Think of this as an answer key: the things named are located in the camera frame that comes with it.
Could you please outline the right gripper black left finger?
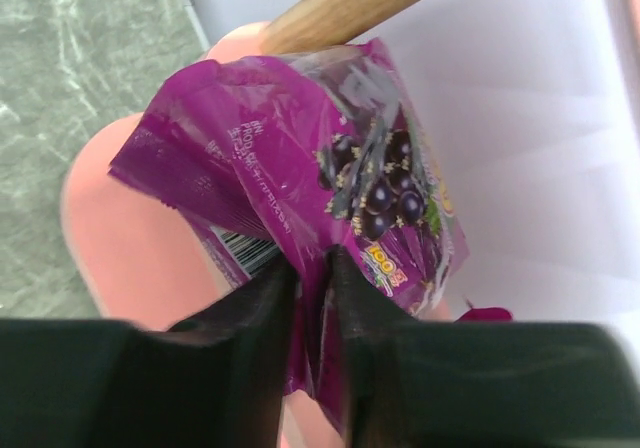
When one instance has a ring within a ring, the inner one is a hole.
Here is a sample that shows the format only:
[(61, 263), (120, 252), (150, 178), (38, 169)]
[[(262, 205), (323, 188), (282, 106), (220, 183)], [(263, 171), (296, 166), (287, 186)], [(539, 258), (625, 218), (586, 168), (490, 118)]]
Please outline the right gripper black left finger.
[(276, 257), (166, 331), (1, 323), (5, 447), (274, 447), (298, 276)]

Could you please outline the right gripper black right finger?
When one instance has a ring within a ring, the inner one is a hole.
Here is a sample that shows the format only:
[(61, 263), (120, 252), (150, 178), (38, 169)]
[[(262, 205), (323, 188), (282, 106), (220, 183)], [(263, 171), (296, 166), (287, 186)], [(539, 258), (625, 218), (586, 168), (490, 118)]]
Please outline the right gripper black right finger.
[(424, 322), (329, 254), (350, 447), (635, 447), (639, 387), (591, 324)]

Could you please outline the purple candy bag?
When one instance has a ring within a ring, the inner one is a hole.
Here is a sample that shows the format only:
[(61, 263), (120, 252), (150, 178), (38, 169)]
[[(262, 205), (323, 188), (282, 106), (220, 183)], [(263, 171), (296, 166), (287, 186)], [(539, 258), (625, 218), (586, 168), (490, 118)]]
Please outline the purple candy bag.
[(467, 310), (457, 322), (512, 322), (513, 314), (502, 307), (478, 307), (469, 298), (465, 298)]
[(300, 277), (287, 375), (342, 422), (327, 254), (421, 317), (467, 257), (426, 137), (381, 41), (207, 59), (161, 86), (111, 174), (179, 211), (234, 283), (272, 242)]

